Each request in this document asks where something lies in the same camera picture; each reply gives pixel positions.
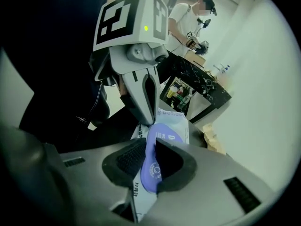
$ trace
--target person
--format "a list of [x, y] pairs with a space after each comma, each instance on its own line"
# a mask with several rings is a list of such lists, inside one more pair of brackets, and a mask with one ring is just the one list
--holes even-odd
[[[0, 46], [34, 91], [19, 128], [60, 153], [71, 151], [85, 133], [104, 93], [88, 62], [107, 1], [0, 1]], [[100, 114], [109, 113], [106, 106]]]
[[166, 49], [169, 57], [157, 65], [160, 83], [170, 77], [170, 65], [177, 56], [184, 57], [188, 50], [195, 49], [196, 43], [186, 37], [193, 32], [199, 36], [201, 29], [199, 16], [207, 16], [215, 10], [213, 0], [196, 0], [193, 5], [178, 3], [173, 8], [168, 19], [168, 42]]

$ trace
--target vent slot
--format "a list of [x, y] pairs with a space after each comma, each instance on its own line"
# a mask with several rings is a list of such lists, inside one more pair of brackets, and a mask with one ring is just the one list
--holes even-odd
[[85, 161], [86, 160], [83, 159], [82, 157], [78, 157], [78, 158], [74, 158], [74, 159], [71, 159], [71, 160], [64, 161], [64, 164], [68, 168], [68, 167], [72, 167], [72, 166], [75, 166], [77, 164], [83, 163]]
[[238, 179], [230, 178], [224, 180], [227, 188], [231, 191], [239, 205], [248, 213], [260, 205], [260, 201], [250, 192], [249, 189]]

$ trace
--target purple object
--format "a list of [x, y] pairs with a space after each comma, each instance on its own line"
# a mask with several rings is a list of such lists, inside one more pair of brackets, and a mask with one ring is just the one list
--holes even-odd
[[157, 192], [157, 184], [162, 181], [159, 164], [156, 160], [156, 138], [183, 142], [180, 136], [162, 123], [150, 127], [146, 140], [145, 160], [141, 169], [141, 182], [146, 191]]

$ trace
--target white t-shirt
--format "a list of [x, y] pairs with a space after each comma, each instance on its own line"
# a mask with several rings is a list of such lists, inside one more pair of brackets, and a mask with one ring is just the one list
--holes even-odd
[[[197, 32], [200, 29], [198, 25], [198, 16], [194, 14], [192, 9], [188, 11], [189, 5], [186, 3], [178, 3], [174, 6], [169, 18], [173, 18], [177, 22], [177, 28], [181, 34], [186, 36], [187, 33], [193, 32], [197, 36]], [[173, 35], [168, 35], [168, 43], [165, 48], [177, 56], [184, 57], [188, 50], [188, 47], [182, 45]]]

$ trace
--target black table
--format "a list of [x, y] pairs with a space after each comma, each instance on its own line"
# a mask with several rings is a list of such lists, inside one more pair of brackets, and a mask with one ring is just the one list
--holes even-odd
[[205, 110], [193, 117], [190, 120], [191, 123], [197, 122], [231, 99], [229, 93], [214, 78], [183, 57], [178, 56], [176, 62], [171, 65], [171, 74], [172, 76], [160, 95], [161, 100], [166, 100], [169, 87], [172, 85], [174, 79], [178, 77], [211, 103]]
[[[167, 111], [175, 111], [160, 100], [159, 107]], [[88, 135], [77, 140], [72, 151], [87, 150], [112, 145], [130, 140], [138, 124], [138, 120], [125, 107], [116, 112], [103, 124], [98, 126]], [[204, 134], [191, 122], [189, 122], [189, 141], [191, 145], [207, 148]]]

